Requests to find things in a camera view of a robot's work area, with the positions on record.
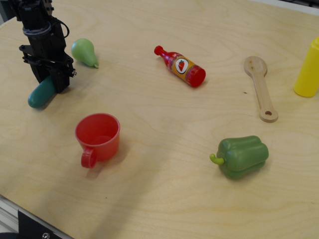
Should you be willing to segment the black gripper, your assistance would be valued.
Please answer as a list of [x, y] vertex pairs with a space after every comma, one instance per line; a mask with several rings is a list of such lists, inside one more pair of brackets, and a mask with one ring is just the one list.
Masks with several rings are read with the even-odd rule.
[[66, 42], [62, 21], [51, 18], [44, 22], [44, 27], [37, 29], [22, 28], [29, 45], [21, 45], [23, 61], [28, 63], [40, 84], [51, 76], [56, 93], [63, 92], [70, 85], [70, 78], [76, 75], [73, 59], [65, 53]]

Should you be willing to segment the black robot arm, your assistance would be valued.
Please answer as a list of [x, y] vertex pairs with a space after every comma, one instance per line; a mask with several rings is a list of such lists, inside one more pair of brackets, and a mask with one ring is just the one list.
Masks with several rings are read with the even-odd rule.
[[23, 61], [30, 65], [37, 81], [51, 77], [55, 91], [61, 93], [74, 77], [73, 59], [65, 53], [66, 42], [62, 21], [52, 16], [54, 8], [50, 0], [10, 0], [18, 21], [23, 24], [23, 34], [28, 45], [21, 45]]

